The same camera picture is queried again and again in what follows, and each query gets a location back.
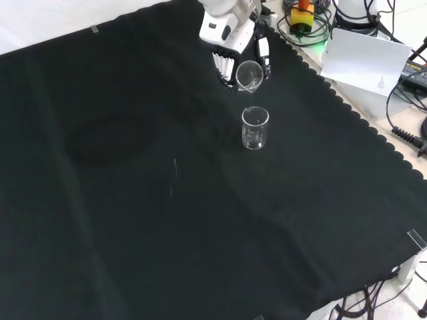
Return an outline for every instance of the black cloth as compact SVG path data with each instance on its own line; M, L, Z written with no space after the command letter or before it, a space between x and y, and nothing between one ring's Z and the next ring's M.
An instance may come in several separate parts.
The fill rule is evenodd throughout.
M2 319L300 320L427 238L385 138L273 33L270 79L228 92L202 18L177 0L0 58Z

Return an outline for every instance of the black wire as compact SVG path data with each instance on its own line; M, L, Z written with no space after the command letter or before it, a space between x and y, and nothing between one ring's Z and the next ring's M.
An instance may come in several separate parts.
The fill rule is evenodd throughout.
M403 78L402 80L400 80L399 82L397 82L397 84L393 87L393 89L391 90L390 94L387 97L387 102L386 102L386 116L387 116L387 120L389 122L389 124L392 126L392 128L395 128L395 125L392 123L392 121L390 120L390 116L388 114L388 104L390 102L390 98L392 97L392 94L394 92L394 90L396 90L396 88L401 85L403 82L405 82L406 80L408 80L409 78L415 76L415 75L419 75L421 73L427 72L426 70L421 70L421 71L417 71L414 73L411 73L410 75L407 75L405 78Z
M421 124L420 132L421 132L421 137L424 140L427 140L427 117L424 119L424 121Z
M414 105L415 107L417 107L417 108L419 108L419 110L421 110L421 111L427 111L427 108L425 108L425 105L421 102L421 105L417 105L413 100L411 100L406 94L405 94L405 92L403 92L402 90L401 90L401 88L399 88L399 87L397 87L397 90L400 92L400 94L401 95L403 95L405 98L406 98L406 100L408 100L408 103L410 103L410 104L412 104L412 105ZM418 99L417 99L417 97L415 97L415 95L416 95L416 92L414 92L414 98L418 101L418 102L420 102Z
M341 320L342 317L344 316L344 310L346 309L346 303L347 303L347 297L344 297L344 299L342 299L342 308L341 308L341 312L338 315L338 318L336 318L337 320Z
M371 294L374 292L374 290L375 290L375 288L376 288L376 286L378 285L378 282L377 283L375 283L375 286L374 286L374 288L371 290L371 292L369 292L369 294L368 294L368 296L371 296ZM346 311L349 311L350 309L353 309L353 307L355 307L355 306L357 306L357 305L359 305L359 304L361 304L363 301L365 301L366 300L366 298L363 298L362 300L360 300L360 301L358 301L358 302L356 302L355 304L353 304L350 308L348 308Z
M387 302L390 302L391 300L395 300L395 298L397 298L398 296L400 296L402 294L402 292L405 291L410 286L411 283L412 283L412 279L405 286L405 288L403 288L402 290L400 290L400 292L395 297L393 297L393 298L391 298L391 299L389 299L389 300L387 300L387 301L385 301L383 303L380 303L379 305L377 305L376 307L374 307L374 310L377 309L377 308L379 308L379 307L381 307L382 305L385 305Z
M425 280L425 278L421 277L420 274L418 272L415 271L415 274L424 282L427 282L427 280Z
M393 0L393 7L390 3L390 0L387 0L388 6L390 7L390 11L379 11L378 14L381 13L392 13L392 35L394 35L394 14L395 14L395 8L396 8L396 0Z
M332 319L332 314L334 313L334 308L332 308L332 310L331 310L331 313L329 314L329 319L328 320L331 320Z
M321 5L318 5L318 8L319 8L319 10L322 11L322 14L325 16L324 18L321 15L317 14L317 13L314 13L314 12L311 12L311 11L305 10L305 9L300 9L300 8L298 8L298 5L295 5L295 4L291 5L289 7L286 7L285 8L285 15L283 16L283 18L281 18L278 21L278 24L277 24L277 28L278 28L278 31L279 31L280 35L286 41L288 41L289 43L291 43L292 45L295 45L297 47L311 47L311 46L314 46L314 45L319 45L319 44L325 43L328 40L330 30L332 29L332 25L329 22L330 18L332 17L332 12L327 7L323 7ZM292 9L298 9L299 11L308 12L311 15L314 16L314 20L321 21L322 24L315 31L310 31L310 32L300 31L299 29L296 29L294 26L292 26L290 24L289 20L288 20L288 16L291 13ZM297 37L308 37L308 38L323 37L323 39L320 40L320 41L314 41L312 43L296 43L291 37L289 37L288 35L286 35L282 31L282 29L280 28L280 23L283 20L288 24L290 31L294 31L294 32L297 33ZM323 29L323 31L321 33L319 33L317 35L314 35L314 33L318 32L321 29Z
M402 101L404 101L404 102L406 102L406 103L410 103L410 101L406 100L406 98L405 98L405 97L401 97L401 96L399 96L396 92L393 92L393 94L394 94L395 96L397 96L400 100L402 100Z
M422 108L427 111L427 107L426 107L425 104L423 104L423 102L421 101L420 97L417 95L416 89L415 89L415 92L414 92L414 98L421 104Z
M381 282L380 286L378 287L378 290L375 292L374 298L372 299L372 303L369 303L370 309L368 310L368 319L374 320L374 314L375 314L375 308L376 308L376 302L378 300L378 296L380 294L381 288L384 285L385 281Z

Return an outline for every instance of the cable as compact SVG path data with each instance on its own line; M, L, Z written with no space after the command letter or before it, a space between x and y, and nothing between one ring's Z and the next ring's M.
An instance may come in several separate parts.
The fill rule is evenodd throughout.
M374 292L376 286L378 285L378 282L375 283L374 288L372 289L371 292L369 292L368 296L371 296L371 294ZM353 309L353 307L357 306L358 304L362 303L363 301L366 301L366 297L363 298L362 300L360 300L359 302L356 302L355 304L353 304L350 308L348 308L346 311L349 311L350 309Z
M427 117L424 119L424 121L421 124L420 133L421 133L421 137L424 140L427 140Z
M390 115L388 114L388 104L390 102L390 98L392 97L392 94L394 92L394 90L396 90L396 88L401 85L403 82L405 82L406 80L408 80L410 77L413 77L415 75L419 75L421 73L425 73L427 72L426 70L420 70L417 72L413 72L410 75L407 75L405 78L403 78L402 80L399 80L399 82L397 82L397 84L393 87L393 89L391 90L390 94L387 97L387 102L386 102L386 116L387 116L387 120L389 122L389 124L392 127L392 132L399 136L400 138L402 138L403 140L411 143L413 146L419 148L417 157L421 157L424 154L427 154L427 139L423 138L423 137L416 137L414 135L411 135L409 132L406 132L402 129L400 129L399 127L395 126L392 122L392 120L390 119ZM407 98L407 100L412 101L409 97L407 97L404 94L405 98ZM422 103L422 107L416 105L415 103L413 103L417 108L423 110L423 111L427 111L426 109L424 109L423 107L425 107L425 105ZM425 128L427 123L427 120L424 120L422 128Z
M414 92L414 98L421 104L422 108L427 111L427 107L425 106L425 104L423 104L423 102L421 101L420 97L417 95L416 89L415 89L415 92Z
M399 99L400 99L400 100L402 100L403 102L410 103L410 101L408 101L405 97L401 97L401 96L399 96L396 92L393 92L393 94L394 94L395 96L397 96L397 98L399 98Z
M284 2L283 2L285 15L283 16L283 18L281 18L278 21L278 24L277 24L277 28L278 28L278 31L279 31L280 35L286 41L288 41L292 45L295 45L296 47L312 47L314 45L319 45L319 44L325 43L328 40L330 31L332 29L332 25L330 23L330 19L332 17L332 12L327 7L324 7L323 5L321 5L319 3L328 4L329 0L318 0L318 4L317 5L315 3L310 3L312 5L314 4L315 7L317 7L317 10L318 10L317 12L320 12L320 13L316 13L316 10L315 10L315 12L311 12L311 11L306 10L306 9L300 9L298 7L298 5L296 5L296 4L293 4L293 5L290 5L290 6L286 7L286 4L288 3L287 1L289 1L289 0L284 0ZM313 15L314 16L314 20L321 22L320 27L318 27L314 31L309 31L309 32L304 32L302 30L296 29L294 26L292 26L290 24L290 22L288 20L288 17L290 15L290 13L292 12L292 9L298 9L299 11L307 12L307 13ZM282 31L282 29L280 28L280 23L283 20L288 24L289 31L293 31L294 33L296 33L296 37L297 38L302 38L302 37L307 37L307 38L323 37L323 39L320 40L320 41L314 41L312 43L296 43L294 41L294 39L292 39L291 37L289 37L289 35L286 35Z
M407 75L405 78L403 78L402 80L400 80L399 82L397 82L397 84L393 87L393 89L391 90L390 94L387 97L387 102L386 102L386 116L387 116L387 120L389 122L389 124L392 126L392 128L395 128L396 126L392 123L392 121L390 120L390 116L388 114L388 104L390 102L390 98L392 97L392 94L394 92L394 90L396 90L396 88L401 85L403 82L405 82L406 80L408 80L409 78L415 76L415 75L419 75L421 73L426 72L426 70L421 70L421 71L417 71L417 72L413 72L410 75Z
M420 274L418 272L415 271L415 274L424 282L427 282L427 280L425 280L425 278L421 277Z
M344 297L342 299L342 308L340 311L337 311L338 312L338 318L336 318L336 320L341 320L342 317L344 316L344 308L346 307L346 303L347 303L347 297ZM332 314L334 313L334 310L336 310L336 308L332 308L331 313L329 314L329 320L331 320Z
M378 290L375 292L374 298L372 299L372 303L369 303L370 309L368 310L368 319L374 320L374 314L375 314L375 308L376 308L376 302L378 300L378 296L380 294L381 288L384 285L385 281L381 282L380 286L378 287Z
M391 13L392 14L392 35L394 36L394 13L395 13L395 8L396 8L396 0L393 0L393 7L392 4L390 3L390 0L387 0L388 6L390 7L390 11L379 11L378 14L380 15L381 13Z
M397 87L397 90L400 92L400 94L401 95L403 95L405 98L406 98L406 102L408 102L408 103L410 103L410 104L412 104L412 105L414 105L415 107L417 107L417 108L419 108L419 110L421 110L421 111L427 111L427 108L426 108L426 106L421 102L421 101L419 101L418 99L417 99L417 97L415 96L416 95L416 93L414 92L414 98L418 101L418 102L421 102L421 105L417 105L415 102L413 102L413 100L411 100L406 94L405 94L405 92L403 92L402 90L401 90L401 88L399 88L399 87Z
M385 305L387 302L390 302L391 300L395 300L395 298L397 298L399 295L401 295L402 294L402 292L403 291L405 291L409 286L410 286L410 284L412 283L412 279L411 279L411 281L409 281L409 283L405 286L405 288L403 288L402 290L400 290L400 292L395 296L395 297L393 297L393 298L391 298L391 299L389 299L389 300L387 300L387 301L385 301L385 302L383 302L383 303L380 303L379 305L377 305L376 307L374 307L374 310L375 309L377 309L377 308L379 308L379 307L381 307L382 305Z

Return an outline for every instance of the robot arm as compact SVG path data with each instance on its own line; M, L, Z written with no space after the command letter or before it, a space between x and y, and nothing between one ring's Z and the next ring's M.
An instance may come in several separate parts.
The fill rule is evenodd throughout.
M261 14L260 0L199 0L205 15L199 36L212 44L213 62L221 81L234 86L238 57L251 40L256 42L256 59L264 69L264 77L270 75L268 41L265 31L256 25Z
M260 0L199 0L205 8L200 38L242 53L254 34L251 18L261 13Z

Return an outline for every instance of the white card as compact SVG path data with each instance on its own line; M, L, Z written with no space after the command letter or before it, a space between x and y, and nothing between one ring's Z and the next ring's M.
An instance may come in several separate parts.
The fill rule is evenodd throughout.
M332 32L322 55L321 76L388 96L411 47L342 29Z

